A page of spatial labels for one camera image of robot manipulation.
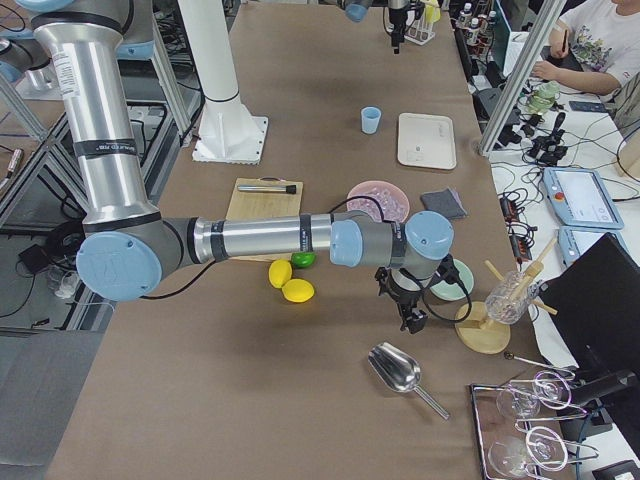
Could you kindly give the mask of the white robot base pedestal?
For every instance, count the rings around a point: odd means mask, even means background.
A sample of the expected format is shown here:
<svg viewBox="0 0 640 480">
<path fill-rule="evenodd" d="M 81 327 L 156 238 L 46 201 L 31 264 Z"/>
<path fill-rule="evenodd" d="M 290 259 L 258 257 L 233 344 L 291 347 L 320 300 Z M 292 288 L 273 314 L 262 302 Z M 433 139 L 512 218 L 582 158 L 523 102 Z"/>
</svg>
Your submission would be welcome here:
<svg viewBox="0 0 640 480">
<path fill-rule="evenodd" d="M 222 3 L 185 0 L 179 8 L 205 98 L 193 159 L 257 165 L 268 119 L 241 100 Z"/>
</svg>

